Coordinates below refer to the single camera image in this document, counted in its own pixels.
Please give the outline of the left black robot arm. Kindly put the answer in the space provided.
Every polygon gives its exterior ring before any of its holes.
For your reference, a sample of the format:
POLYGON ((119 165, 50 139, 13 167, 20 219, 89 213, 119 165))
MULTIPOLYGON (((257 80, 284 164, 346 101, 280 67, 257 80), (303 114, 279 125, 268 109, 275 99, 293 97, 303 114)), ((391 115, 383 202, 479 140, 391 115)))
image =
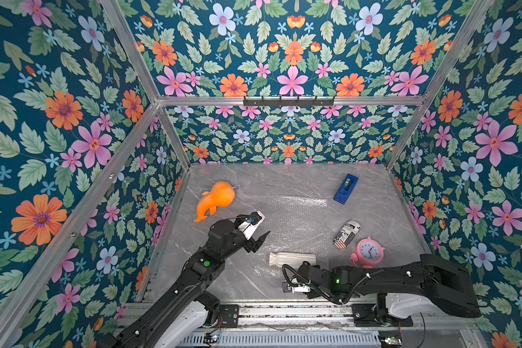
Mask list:
POLYGON ((194 330, 218 323, 220 300, 207 288, 243 249, 256 252, 268 234, 253 238, 265 216, 256 211, 211 225, 207 241, 185 263, 180 276, 149 310, 118 335, 105 335, 98 347, 176 347, 194 330))

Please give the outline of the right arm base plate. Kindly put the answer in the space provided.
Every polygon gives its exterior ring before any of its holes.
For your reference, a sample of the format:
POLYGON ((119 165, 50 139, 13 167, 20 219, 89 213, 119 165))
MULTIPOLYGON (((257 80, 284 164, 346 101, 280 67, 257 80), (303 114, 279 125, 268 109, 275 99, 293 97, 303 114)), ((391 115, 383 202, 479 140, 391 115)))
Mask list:
POLYGON ((386 308, 378 308, 377 304, 351 305, 354 324, 357 327, 413 327, 411 317, 400 319, 388 314, 386 308))

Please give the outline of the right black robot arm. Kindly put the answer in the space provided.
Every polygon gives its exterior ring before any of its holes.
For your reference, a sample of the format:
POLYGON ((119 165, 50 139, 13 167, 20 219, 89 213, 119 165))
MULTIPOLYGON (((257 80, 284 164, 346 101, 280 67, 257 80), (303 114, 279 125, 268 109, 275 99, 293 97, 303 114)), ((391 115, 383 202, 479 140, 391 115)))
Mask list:
POLYGON ((424 306, 449 316, 479 318, 481 310, 466 268, 439 256, 423 254, 419 261, 391 268, 339 266, 326 270, 304 261, 296 270, 281 267, 290 287, 306 286, 307 296, 347 304, 353 297, 377 294, 376 320, 405 319, 424 313, 424 306))

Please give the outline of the clear bubble wrap sheet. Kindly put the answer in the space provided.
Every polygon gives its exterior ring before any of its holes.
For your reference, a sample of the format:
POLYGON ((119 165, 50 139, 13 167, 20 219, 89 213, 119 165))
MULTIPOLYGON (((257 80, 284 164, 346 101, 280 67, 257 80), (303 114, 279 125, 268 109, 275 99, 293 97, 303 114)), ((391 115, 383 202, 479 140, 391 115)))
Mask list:
POLYGON ((315 255, 318 265, 329 267, 335 249, 327 207, 325 199, 287 195, 269 196, 260 203, 259 211, 265 215, 261 229, 271 233, 255 254, 254 274, 270 281, 282 277, 281 268, 269 265, 271 252, 315 255))

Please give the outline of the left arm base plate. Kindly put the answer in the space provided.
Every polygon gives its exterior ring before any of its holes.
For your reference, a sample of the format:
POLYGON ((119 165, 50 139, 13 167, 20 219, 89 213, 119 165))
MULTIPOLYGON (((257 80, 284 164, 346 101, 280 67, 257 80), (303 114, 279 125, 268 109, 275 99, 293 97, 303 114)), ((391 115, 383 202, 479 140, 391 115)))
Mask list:
POLYGON ((213 312, 211 329, 235 329, 239 323, 240 306, 236 304, 222 304, 213 312))

